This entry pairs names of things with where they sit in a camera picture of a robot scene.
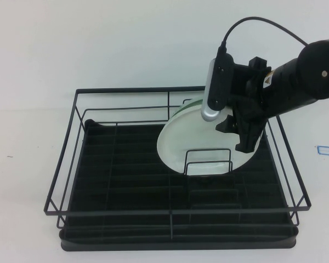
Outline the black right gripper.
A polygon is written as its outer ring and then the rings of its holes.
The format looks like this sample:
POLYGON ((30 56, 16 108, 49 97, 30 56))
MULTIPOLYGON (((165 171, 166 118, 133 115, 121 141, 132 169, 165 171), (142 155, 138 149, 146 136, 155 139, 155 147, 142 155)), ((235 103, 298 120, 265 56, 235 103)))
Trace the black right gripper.
POLYGON ((240 142, 235 150, 239 152, 254 152, 257 140, 265 128, 268 103, 263 82, 270 72, 271 67, 267 65, 267 61, 257 56, 248 65, 234 65, 228 98, 231 112, 215 129, 221 133, 237 134, 240 142))

